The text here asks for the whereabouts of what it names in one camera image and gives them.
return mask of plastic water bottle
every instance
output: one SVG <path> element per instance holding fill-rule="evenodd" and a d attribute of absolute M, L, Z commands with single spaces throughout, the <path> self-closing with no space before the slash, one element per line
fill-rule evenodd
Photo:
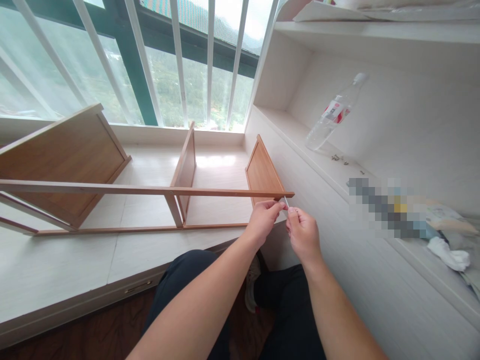
<path fill-rule="evenodd" d="M 330 105 L 328 105 L 306 137 L 305 145 L 307 148 L 317 150 L 327 141 L 339 124 L 352 111 L 359 98 L 360 89 L 368 77 L 364 72 L 358 73 L 352 84 L 340 91 L 330 101 Z"/>

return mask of pixelated area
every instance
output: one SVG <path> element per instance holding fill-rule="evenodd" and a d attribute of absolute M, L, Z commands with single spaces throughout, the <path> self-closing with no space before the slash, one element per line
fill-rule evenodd
<path fill-rule="evenodd" d="M 368 226 L 377 238 L 425 238 L 427 234 L 425 197 L 413 187 L 402 187 L 399 179 L 372 183 L 368 178 L 348 181 L 350 212 L 362 227 Z"/>

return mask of white built-in cabinet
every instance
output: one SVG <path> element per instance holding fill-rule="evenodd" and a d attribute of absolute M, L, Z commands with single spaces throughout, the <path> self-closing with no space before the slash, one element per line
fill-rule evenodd
<path fill-rule="evenodd" d="M 478 359 L 474 293 L 425 241 L 361 231 L 368 224 L 353 222 L 347 181 L 399 178 L 480 218 L 480 25 L 277 21 L 262 65 L 246 151 L 261 134 L 291 204 L 317 219 L 328 266 L 388 357 Z M 370 78 L 351 114 L 322 150 L 307 149 L 315 121 L 360 72 Z M 272 268 L 298 263 L 278 226 L 262 252 Z"/>

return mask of person's right hand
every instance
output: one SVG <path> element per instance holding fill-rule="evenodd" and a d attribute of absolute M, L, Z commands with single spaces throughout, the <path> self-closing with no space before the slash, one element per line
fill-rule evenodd
<path fill-rule="evenodd" d="M 323 259 L 317 221 L 308 213 L 290 206 L 286 230 L 290 236 L 291 247 L 303 265 Z"/>

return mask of hand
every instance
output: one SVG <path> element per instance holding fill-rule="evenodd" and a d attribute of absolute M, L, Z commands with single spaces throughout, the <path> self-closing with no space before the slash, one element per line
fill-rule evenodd
<path fill-rule="evenodd" d="M 251 212 L 250 221 L 245 229 L 245 235 L 254 239 L 262 246 L 274 227 L 281 210 L 287 210 L 284 202 L 274 200 L 257 202 Z"/>
<path fill-rule="evenodd" d="M 313 217 L 298 207 L 289 207 L 286 231 L 293 251 L 304 266 L 322 261 L 319 228 Z"/>

